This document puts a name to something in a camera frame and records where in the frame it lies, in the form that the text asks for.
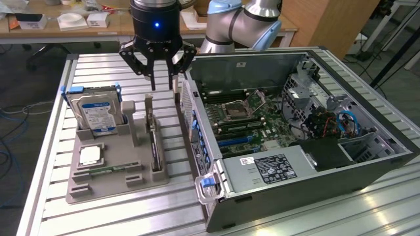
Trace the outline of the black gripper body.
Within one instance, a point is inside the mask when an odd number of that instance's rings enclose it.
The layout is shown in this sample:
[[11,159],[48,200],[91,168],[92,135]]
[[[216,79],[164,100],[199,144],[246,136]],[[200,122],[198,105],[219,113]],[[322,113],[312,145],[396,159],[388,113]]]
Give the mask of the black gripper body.
[[147,58],[166,59],[182,47],[180,4],[164,7],[131,5],[135,47]]

